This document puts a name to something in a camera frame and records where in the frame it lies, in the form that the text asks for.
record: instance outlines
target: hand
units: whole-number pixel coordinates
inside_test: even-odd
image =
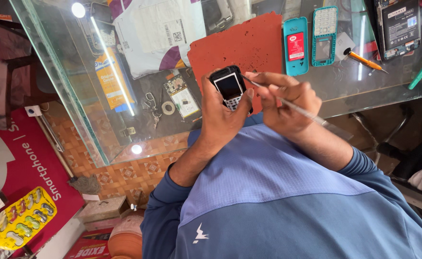
[[[264,112],[264,124],[292,141],[300,138],[313,121],[288,106],[277,107],[276,96],[317,115],[322,100],[315,95],[310,83],[299,83],[294,77],[269,72],[246,72],[245,76],[254,82],[268,86],[258,88]]]
[[[245,119],[252,107],[254,90],[248,89],[243,93],[237,109],[232,112],[222,104],[222,95],[210,82],[210,75],[219,69],[215,69],[202,76],[201,85],[203,98],[201,99],[203,125],[197,142],[204,146],[214,155],[240,131]]]

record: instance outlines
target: yellow product card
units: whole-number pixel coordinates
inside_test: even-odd
[[[106,53],[109,53],[113,65],[110,64]],[[104,90],[105,97],[109,102],[110,109],[114,109],[123,103],[126,104],[125,95],[127,96],[127,99],[130,103],[134,103],[126,87],[126,83],[123,79],[123,74],[115,54],[110,47],[107,48],[106,53],[96,59],[94,62],[94,67],[96,69],[96,74],[99,78],[100,85]],[[122,84],[121,87],[118,84],[117,77],[115,75],[118,76],[118,79]]]
[[[0,213],[0,248],[23,247],[56,215],[56,204],[37,187]]]

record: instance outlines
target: teal phone case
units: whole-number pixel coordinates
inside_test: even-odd
[[[329,34],[323,34],[323,35],[318,35],[315,36],[315,17],[317,15],[318,10],[324,10],[324,9],[329,9],[329,8],[335,8],[336,9],[336,32],[334,33],[329,33]],[[336,54],[336,34],[337,34],[337,14],[338,14],[338,8],[337,6],[327,6],[327,7],[321,7],[316,9],[313,12],[313,23],[312,23],[312,65],[313,66],[324,66],[324,65],[330,65],[332,63],[334,63],[334,59],[335,59],[335,54]],[[317,50],[317,38],[326,38],[326,37],[331,37],[331,56],[329,59],[327,60],[319,60],[319,61],[315,61],[315,56],[317,54],[316,50]]]
[[[299,32],[304,33],[304,58],[289,61],[287,37]],[[305,17],[287,20],[283,25],[283,38],[285,39],[286,74],[289,76],[305,74],[309,70],[309,38],[307,32],[307,19]]]

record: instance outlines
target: orange screwdriver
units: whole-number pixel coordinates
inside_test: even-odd
[[[350,48],[348,48],[348,49],[346,49],[346,50],[344,51],[344,55],[351,56],[352,58],[354,58],[354,59],[356,59],[357,61],[359,61],[359,62],[361,62],[361,63],[363,63],[363,64],[365,64],[365,65],[369,66],[370,68],[374,68],[374,69],[377,69],[377,70],[382,70],[383,72],[385,72],[385,73],[387,73],[387,74],[388,74],[388,72],[387,72],[387,71],[385,71],[385,70],[383,70],[383,69],[382,69],[382,67],[381,67],[381,66],[379,66],[378,64],[376,64],[376,63],[374,63],[374,62],[372,62],[372,61],[369,61],[369,60],[367,60],[367,59],[365,59],[365,58],[363,58],[363,57],[361,57],[361,56],[357,55],[355,52],[353,52],[353,51],[352,51],[352,48],[351,48],[351,47],[350,47]]]

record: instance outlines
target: blue athletic shirt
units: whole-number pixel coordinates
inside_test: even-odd
[[[263,124],[243,128],[193,187],[165,173],[141,224],[143,258],[422,259],[422,220],[353,150],[334,172]]]

